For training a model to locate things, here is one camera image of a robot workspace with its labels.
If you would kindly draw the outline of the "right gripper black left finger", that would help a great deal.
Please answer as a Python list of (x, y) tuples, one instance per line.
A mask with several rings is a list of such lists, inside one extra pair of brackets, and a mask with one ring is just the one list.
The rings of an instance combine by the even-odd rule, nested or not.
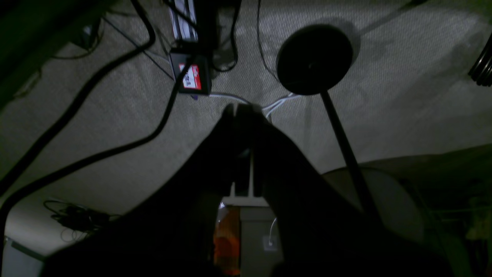
[(232, 184), (234, 107), (183, 166), (135, 209), (51, 255), (44, 277), (221, 277), (209, 260), (218, 207)]

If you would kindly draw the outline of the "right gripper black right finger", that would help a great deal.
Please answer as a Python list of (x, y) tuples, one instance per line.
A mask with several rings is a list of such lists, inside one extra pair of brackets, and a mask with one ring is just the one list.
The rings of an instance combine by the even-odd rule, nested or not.
[(235, 129), (251, 146), (254, 188), (278, 219), (283, 261), (272, 277), (452, 277), (448, 261), (384, 227), (337, 193), (253, 105)]

